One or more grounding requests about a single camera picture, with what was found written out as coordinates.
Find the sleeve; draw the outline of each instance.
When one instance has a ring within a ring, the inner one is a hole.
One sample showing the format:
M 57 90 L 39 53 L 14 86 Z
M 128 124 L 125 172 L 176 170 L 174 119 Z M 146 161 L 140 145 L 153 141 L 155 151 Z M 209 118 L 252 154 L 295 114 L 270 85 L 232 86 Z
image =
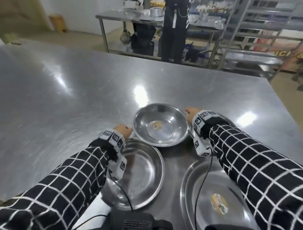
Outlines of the sleeve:
M 303 167 L 238 128 L 217 124 L 210 142 L 261 230 L 303 229 Z
M 71 229 L 104 186 L 108 160 L 124 147 L 119 132 L 103 131 L 37 185 L 4 202 L 0 229 Z

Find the stainless steel table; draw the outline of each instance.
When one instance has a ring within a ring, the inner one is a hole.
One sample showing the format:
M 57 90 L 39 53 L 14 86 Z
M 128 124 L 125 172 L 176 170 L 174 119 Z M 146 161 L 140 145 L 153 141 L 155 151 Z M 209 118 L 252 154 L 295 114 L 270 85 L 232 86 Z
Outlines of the stainless steel table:
M 212 39 L 213 39 L 213 36 L 215 33 L 219 33 L 219 37 L 221 37 L 221 34 L 224 29 L 224 22 L 222 22 L 222 20 L 218 20 L 218 19 L 220 19 L 220 17 L 215 17 L 215 16 L 209 16 L 209 17 L 210 17 L 210 20 L 205 20 L 203 22 L 200 20 L 198 20 L 197 22 L 193 22 L 193 23 L 190 22 L 189 29 L 203 30 L 205 32 L 210 32 L 211 36 L 208 41 L 208 43 L 210 44 L 212 42 Z M 147 24 L 147 25 L 153 25 L 153 26 L 162 26 L 163 21 L 159 22 L 159 21 L 154 21 L 154 20 L 146 20 L 146 17 L 144 17 L 144 14 L 142 14 L 139 10 L 128 9 L 128 8 L 120 9 L 120 10 L 105 11 L 101 14 L 96 15 L 96 18 L 99 19 L 99 22 L 100 22 L 104 48 L 105 48 L 106 52 L 112 52 L 112 53 L 117 53 L 117 54 L 127 54 L 127 55 L 145 57 L 145 58 L 154 59 L 154 60 L 161 59 L 161 58 L 157 57 L 157 53 L 154 53 L 154 56 L 133 53 L 132 49 L 130 49 L 128 45 L 123 44 L 122 42 L 115 44 L 113 49 L 109 49 L 105 30 L 104 30 L 103 20 L 106 19 L 106 20 L 123 22 L 124 29 L 126 28 L 125 22 Z M 211 52 L 211 56 L 209 58 L 207 66 L 206 66 L 208 69 L 210 68 L 210 66 L 215 58 L 216 52 L 219 47 L 219 43 L 220 43 L 220 39 L 217 39 L 215 42 L 214 48 Z
M 205 107 L 303 163 L 303 139 L 266 79 L 40 42 L 0 47 L 0 198 L 39 182 L 105 127 L 131 124 L 148 103 Z M 184 230 L 180 186 L 192 140 L 159 148 L 165 180 L 142 210 Z

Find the person's left arm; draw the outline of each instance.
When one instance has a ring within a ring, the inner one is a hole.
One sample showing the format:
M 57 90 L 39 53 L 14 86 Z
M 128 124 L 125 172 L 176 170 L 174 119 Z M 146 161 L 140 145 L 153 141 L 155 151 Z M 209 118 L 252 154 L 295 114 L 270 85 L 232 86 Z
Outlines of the person's left arm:
M 125 147 L 131 128 L 104 130 L 89 146 L 28 191 L 0 206 L 0 229 L 71 229 L 106 181 L 108 160 Z

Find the beige floor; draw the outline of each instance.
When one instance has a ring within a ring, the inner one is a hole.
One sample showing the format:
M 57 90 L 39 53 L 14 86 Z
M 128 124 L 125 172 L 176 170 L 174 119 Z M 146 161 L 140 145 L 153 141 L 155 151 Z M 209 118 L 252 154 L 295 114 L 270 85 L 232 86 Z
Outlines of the beige floor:
M 131 24 L 128 24 L 127 28 L 130 32 L 133 32 Z M 119 40 L 121 33 L 122 28 L 113 31 L 106 36 L 109 47 Z M 105 51 L 102 36 L 88 33 L 70 31 L 65 34 L 59 34 L 57 32 L 44 32 L 35 36 L 27 37 L 27 39 L 50 42 L 71 48 L 77 47 Z M 198 41 L 194 41 L 194 44 L 201 45 Z M 272 81 L 271 85 L 303 131 L 303 92 L 297 91 L 298 83 L 292 81 L 291 77 L 291 74 L 279 73 Z

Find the bowl sticker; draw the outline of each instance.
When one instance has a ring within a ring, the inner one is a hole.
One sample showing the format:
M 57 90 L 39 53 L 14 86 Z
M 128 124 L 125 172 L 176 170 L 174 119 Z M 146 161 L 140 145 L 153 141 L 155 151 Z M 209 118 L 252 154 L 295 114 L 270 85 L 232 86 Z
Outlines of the bowl sticker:
M 160 121 L 155 121 L 153 124 L 152 124 L 152 127 L 156 130 L 160 130 L 162 129 L 162 123 Z
M 211 196 L 211 205 L 213 209 L 218 213 L 221 213 L 223 215 L 228 213 L 228 204 L 224 197 L 222 197 L 220 194 L 214 193 Z

